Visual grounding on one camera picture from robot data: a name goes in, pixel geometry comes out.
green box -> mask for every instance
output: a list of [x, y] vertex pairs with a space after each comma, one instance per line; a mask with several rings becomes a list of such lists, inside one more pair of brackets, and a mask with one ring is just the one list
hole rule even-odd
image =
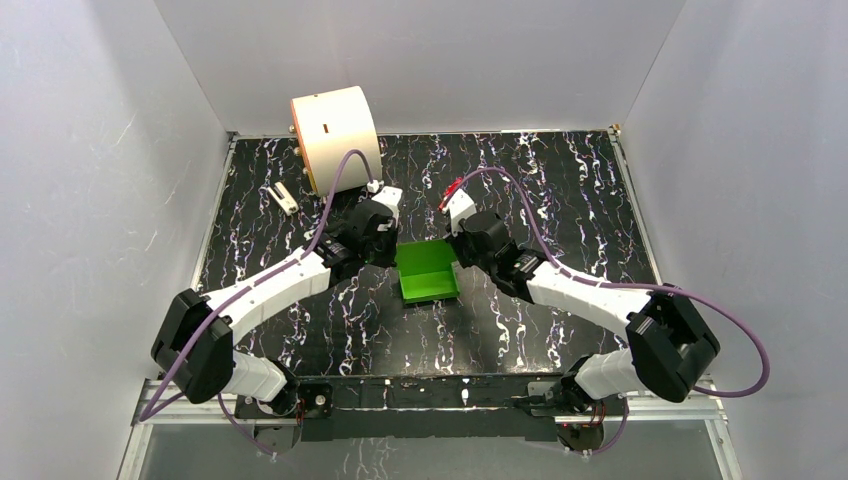
[[395, 262], [404, 303], [427, 302], [459, 296], [453, 271], [456, 255], [444, 240], [402, 243]]

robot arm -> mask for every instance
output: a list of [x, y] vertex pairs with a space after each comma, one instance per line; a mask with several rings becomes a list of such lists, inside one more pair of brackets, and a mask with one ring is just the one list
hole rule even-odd
[[627, 340], [629, 348], [578, 360], [559, 386], [538, 399], [544, 406], [584, 411], [604, 397], [634, 390], [682, 402], [718, 354], [718, 340], [687, 298], [572, 281], [542, 252], [520, 248], [500, 216], [477, 212], [462, 190], [445, 210], [446, 240], [461, 266], [479, 267], [509, 296], [567, 310]]
[[397, 250], [398, 205], [402, 191], [383, 187], [360, 202], [345, 222], [321, 234], [304, 256], [298, 248], [283, 261], [236, 285], [200, 295], [192, 289], [171, 303], [151, 356], [166, 371], [200, 323], [246, 286], [251, 288], [228, 306], [202, 333], [174, 382], [192, 403], [218, 393], [234, 393], [267, 403], [278, 414], [297, 404], [297, 379], [285, 365], [233, 350], [251, 330], [304, 298], [349, 280], [365, 264], [388, 268]]

gray wall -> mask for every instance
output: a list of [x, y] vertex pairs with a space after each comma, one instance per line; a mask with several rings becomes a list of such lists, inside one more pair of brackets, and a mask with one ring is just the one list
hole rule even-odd
[[156, 0], [224, 127], [360, 85], [382, 132], [624, 121], [684, 0]]
[[0, 478], [114, 478], [226, 136], [152, 1], [0, 11]]
[[[747, 478], [845, 478], [848, 3], [690, 0], [624, 126], [664, 280], [750, 322], [773, 360], [728, 400]], [[719, 387], [752, 383], [744, 336]]]

black marble surface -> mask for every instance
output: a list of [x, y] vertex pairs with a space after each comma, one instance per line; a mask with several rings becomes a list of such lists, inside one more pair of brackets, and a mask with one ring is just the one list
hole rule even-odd
[[[238, 140], [201, 273], [201, 291], [253, 275], [305, 243], [320, 199], [310, 194], [294, 139]], [[480, 166], [522, 182], [547, 242], [567, 265], [612, 281], [654, 281], [605, 131], [380, 137], [383, 179], [402, 188], [400, 242], [439, 238], [445, 189]], [[277, 181], [301, 210], [286, 216], [265, 188]], [[517, 192], [484, 175], [466, 191], [497, 210], [519, 243], [530, 233]], [[340, 218], [364, 194], [336, 197]], [[568, 312], [503, 295], [476, 269], [460, 296], [406, 307], [397, 273], [366, 267], [352, 283], [306, 299], [247, 335], [237, 349], [279, 359], [298, 375], [413, 375], [562, 371], [621, 345]]]

purple cable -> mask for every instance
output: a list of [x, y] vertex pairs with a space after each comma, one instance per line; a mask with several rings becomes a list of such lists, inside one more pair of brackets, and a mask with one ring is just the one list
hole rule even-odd
[[238, 423], [238, 420], [236, 420], [236, 417], [234, 417], [232, 412], [230, 412], [230, 409], [228, 409], [227, 406], [224, 405], [224, 397], [220, 393], [218, 394], [218, 405], [221, 407], [221, 411], [224, 412], [224, 416], [227, 417], [227, 420], [229, 420], [230, 423], [232, 423], [233, 426], [236, 427], [236, 429], [239, 431], [239, 433], [242, 434], [244, 438], [248, 439], [250, 443], [255, 445], [260, 452], [266, 455], [273, 455], [275, 453], [265, 444], [253, 438], [253, 435], [251, 435], [246, 428], [244, 428], [240, 423]]
[[756, 347], [756, 349], [757, 349], [757, 353], [759, 353], [759, 355], [760, 355], [760, 361], [762, 362], [762, 365], [763, 365], [762, 373], [760, 373], [760, 378], [757, 380], [756, 383], [754, 383], [754, 385], [752, 385], [752, 386], [750, 386], [750, 387], [748, 387], [744, 390], [737, 390], [737, 391], [710, 390], [710, 389], [702, 388], [702, 387], [699, 387], [699, 386], [696, 385], [693, 388], [693, 390], [695, 390], [696, 392], [699, 392], [699, 393], [704, 393], [704, 394], [707, 394], [707, 395], [713, 395], [715, 397], [739, 398], [739, 397], [746, 397], [748, 395], [754, 394], [754, 393], [760, 391], [760, 389], [762, 389], [763, 386], [765, 386], [766, 382], [768, 382], [769, 375], [771, 375], [771, 362], [769, 361], [768, 354], [766, 353], [766, 349], [765, 349], [765, 346], [763, 345], [763, 342], [759, 339], [759, 337], [757, 337], [756, 334], [754, 334], [754, 331], [751, 329], [750, 326], [748, 326], [747, 323], [745, 323], [741, 319], [737, 318], [736, 316], [734, 316], [733, 314], [731, 314], [730, 312], [725, 310], [720, 305], [712, 302], [711, 300], [708, 300], [707, 298], [705, 298], [705, 297], [703, 297], [703, 296], [701, 296], [697, 293], [690, 292], [690, 291], [687, 291], [687, 290], [683, 290], [681, 288], [667, 287], [665, 285], [653, 285], [653, 284], [649, 284], [649, 283], [612, 283], [612, 282], [598, 283], [595, 280], [590, 280], [590, 279], [585, 278], [585, 277], [580, 277], [578, 275], [574, 275], [573, 273], [571, 273], [568, 270], [566, 270], [565, 268], [563, 268], [563, 265], [561, 263], [559, 263], [559, 261], [556, 259], [556, 257], [554, 257], [554, 255], [551, 253], [550, 249], [548, 249], [548, 246], [545, 244], [544, 239], [542, 238], [542, 234], [539, 230], [538, 225], [536, 225], [535, 218], [533, 217], [533, 210], [530, 208], [530, 200], [527, 198], [527, 192], [524, 191], [524, 189], [521, 187], [521, 184], [518, 183], [518, 181], [516, 181], [515, 178], [512, 175], [510, 175], [509, 172], [507, 172], [506, 170], [499, 168], [499, 167], [484, 167], [484, 168], [479, 168], [477, 170], [474, 170], [473, 172], [471, 172], [468, 175], [466, 175], [465, 177], [463, 177], [462, 181], [459, 183], [459, 185], [452, 192], [450, 192], [447, 195], [447, 197], [445, 197], [445, 200], [444, 200], [445, 205], [447, 205], [448, 202], [450, 202], [450, 199], [453, 198], [453, 196], [456, 194], [456, 192], [460, 188], [462, 188], [462, 186], [465, 185], [468, 182], [468, 180], [472, 179], [473, 177], [475, 177], [477, 175], [485, 173], [485, 172], [498, 173], [500, 175], [503, 175], [504, 177], [506, 177], [512, 183], [515, 184], [515, 188], [518, 190], [518, 193], [521, 195], [521, 202], [524, 204], [524, 211], [526, 213], [526, 217], [527, 217], [527, 219], [530, 223], [530, 228], [533, 230], [533, 235], [536, 237], [536, 241], [539, 243], [539, 247], [541, 247], [542, 251], [545, 253], [545, 257], [548, 259], [548, 261], [551, 263], [551, 265], [558, 267], [559, 272], [562, 273], [563, 275], [565, 275], [567, 278], [574, 280], [575, 282], [581, 283], [583, 285], [589, 285], [589, 286], [592, 286], [592, 287], [609, 288], [609, 289], [650, 290], [650, 291], [658, 292], [658, 293], [668, 293], [668, 294], [673, 294], [673, 295], [681, 295], [683, 297], [686, 297], [686, 298], [694, 300], [698, 303], [701, 303], [701, 304], [711, 308], [712, 310], [716, 311], [720, 315], [724, 316], [725, 318], [727, 318], [728, 320], [733, 322], [734, 325], [739, 327], [739, 329], [742, 330], [742, 332], [744, 332], [745, 335], [747, 335], [748, 338], [751, 339], [751, 342], [753, 342], [754, 347]]
[[624, 399], [624, 414], [621, 416], [621, 423], [618, 424], [618, 431], [615, 432], [615, 435], [613, 435], [613, 437], [610, 439], [609, 443], [607, 443], [606, 445], [604, 445], [603, 447], [601, 447], [597, 450], [592, 450], [592, 455], [604, 453], [607, 450], [609, 450], [610, 448], [612, 448], [613, 445], [615, 445], [615, 442], [617, 442], [618, 439], [621, 438], [621, 434], [624, 433], [624, 426], [627, 425], [627, 417], [629, 415], [630, 415], [630, 406], [627, 404], [627, 399], [625, 398]]
[[[339, 185], [339, 179], [342, 176], [342, 171], [344, 170], [345, 165], [347, 165], [348, 160], [350, 160], [350, 157], [352, 157], [353, 155], [359, 155], [359, 158], [362, 159], [362, 163], [365, 165], [365, 173], [368, 174], [368, 180], [374, 180], [374, 176], [371, 174], [371, 167], [368, 165], [368, 160], [365, 158], [365, 154], [362, 153], [361, 150], [353, 149], [345, 154], [344, 158], [342, 158], [342, 162], [339, 164], [339, 168], [336, 169], [336, 176], [333, 179], [333, 184], [330, 186], [330, 195], [327, 198], [327, 204], [324, 206], [324, 213], [321, 215], [321, 220], [318, 222], [318, 227], [316, 228], [315, 235], [312, 238], [312, 243], [310, 243], [309, 247], [306, 249], [306, 251], [304, 251], [303, 255], [300, 257], [301, 259], [306, 258], [310, 253], [312, 253], [313, 250], [315, 250], [315, 246], [318, 244], [318, 238], [324, 232], [324, 227], [327, 224], [327, 217], [330, 214], [330, 206], [333, 203], [333, 197], [336, 194], [336, 188]], [[263, 275], [258, 280], [256, 280], [253, 286], [261, 285], [262, 283], [270, 280], [272, 277], [279, 275], [295, 263], [297, 263], [297, 259], [292, 259], [286, 262], [285, 264], [275, 268], [274, 270], [268, 272], [266, 275]], [[242, 288], [241, 290], [233, 294], [233, 296], [224, 300], [224, 302], [221, 303], [218, 308], [213, 310], [212, 313], [210, 313], [203, 320], [203, 322], [200, 323], [200, 325], [188, 339], [188, 342], [186, 342], [185, 346], [180, 351], [180, 354], [177, 355], [177, 358], [176, 360], [174, 360], [174, 363], [171, 365], [171, 368], [168, 369], [168, 372], [165, 374], [165, 378], [163, 378], [162, 382], [159, 384], [159, 388], [156, 389], [156, 391], [153, 393], [153, 396], [150, 398], [150, 401], [144, 407], [144, 410], [141, 411], [141, 414], [138, 416], [138, 420], [140, 422], [147, 421], [148, 419], [150, 419], [150, 417], [156, 415], [165, 407], [170, 405], [173, 401], [175, 401], [177, 398], [179, 398], [179, 395], [171, 397], [166, 400], [163, 405], [160, 405], [159, 408], [154, 409], [154, 405], [156, 405], [156, 402], [158, 402], [159, 399], [162, 398], [162, 394], [165, 392], [165, 389], [168, 388], [168, 385], [171, 384], [171, 381], [177, 374], [177, 370], [179, 369], [180, 365], [185, 362], [186, 358], [188, 358], [189, 353], [191, 353], [191, 350], [194, 348], [194, 345], [200, 339], [200, 335], [202, 335], [203, 332], [209, 327], [209, 325], [212, 324], [212, 322], [215, 321], [216, 318], [218, 318], [218, 316], [221, 314], [221, 312], [224, 311], [224, 309], [235, 303], [238, 299], [243, 297], [245, 294], [247, 294], [247, 292], [251, 291], [252, 289], [253, 287], [250, 285]]]

